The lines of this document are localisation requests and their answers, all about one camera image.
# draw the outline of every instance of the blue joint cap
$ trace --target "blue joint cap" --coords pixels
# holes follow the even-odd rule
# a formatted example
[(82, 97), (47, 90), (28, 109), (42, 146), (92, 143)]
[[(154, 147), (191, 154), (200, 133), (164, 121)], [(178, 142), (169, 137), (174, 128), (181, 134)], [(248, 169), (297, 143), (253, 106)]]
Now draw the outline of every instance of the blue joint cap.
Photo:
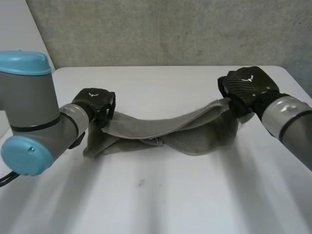
[(20, 175), (36, 176), (54, 162), (50, 151), (38, 141), (26, 136), (12, 136), (1, 148), (4, 163)]
[(23, 75), (40, 76), (51, 73), (47, 56), (32, 51), (0, 51), (0, 72)]

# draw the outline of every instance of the black cable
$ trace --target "black cable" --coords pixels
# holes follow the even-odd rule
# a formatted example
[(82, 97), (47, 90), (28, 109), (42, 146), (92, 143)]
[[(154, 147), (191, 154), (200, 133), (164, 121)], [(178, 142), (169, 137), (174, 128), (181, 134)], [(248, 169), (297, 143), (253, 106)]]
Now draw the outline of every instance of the black cable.
[(5, 181), (6, 179), (8, 179), (9, 177), (15, 175), (16, 173), (11, 171), (9, 174), (7, 174), (6, 176), (0, 178), (0, 182)]
[(13, 171), (10, 172), (6, 176), (0, 178), (0, 187), (10, 183), (12, 180), (16, 179), (17, 177), (19, 177), (19, 174), (15, 173)]

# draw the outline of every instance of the gray towel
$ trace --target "gray towel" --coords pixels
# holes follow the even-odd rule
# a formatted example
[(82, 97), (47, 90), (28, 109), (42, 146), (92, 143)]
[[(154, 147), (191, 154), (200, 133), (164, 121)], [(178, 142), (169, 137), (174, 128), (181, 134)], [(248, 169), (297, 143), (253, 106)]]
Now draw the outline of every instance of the gray towel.
[(229, 99), (224, 98), (207, 106), (171, 119), (141, 120), (115, 112), (113, 119), (103, 129), (93, 122), (89, 126), (87, 157), (128, 152), (164, 143), (187, 155), (201, 155), (230, 145), (239, 122), (251, 115), (237, 119), (229, 111)]

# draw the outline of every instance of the gray robot arm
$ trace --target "gray robot arm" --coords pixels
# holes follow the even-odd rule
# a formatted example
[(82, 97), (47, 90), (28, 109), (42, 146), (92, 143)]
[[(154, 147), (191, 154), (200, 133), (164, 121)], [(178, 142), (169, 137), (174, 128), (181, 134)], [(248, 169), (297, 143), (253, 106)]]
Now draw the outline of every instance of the gray robot arm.
[(13, 132), (1, 148), (3, 161), (17, 174), (41, 174), (80, 144), (90, 121), (105, 125), (114, 98), (106, 90), (84, 89), (59, 108), (46, 55), (0, 52), (0, 107)]
[(271, 135), (312, 171), (312, 108), (292, 96), (284, 96), (268, 103), (260, 117)]
[(236, 117), (256, 113), (264, 127), (312, 171), (312, 108), (287, 94), (259, 67), (245, 67), (218, 79)]

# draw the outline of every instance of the gray wall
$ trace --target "gray wall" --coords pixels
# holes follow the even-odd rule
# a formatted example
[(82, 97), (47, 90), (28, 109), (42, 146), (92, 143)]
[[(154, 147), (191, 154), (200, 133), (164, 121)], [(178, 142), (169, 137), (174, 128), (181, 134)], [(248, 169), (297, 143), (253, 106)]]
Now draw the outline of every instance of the gray wall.
[(55, 67), (278, 65), (312, 95), (312, 0), (27, 0)]

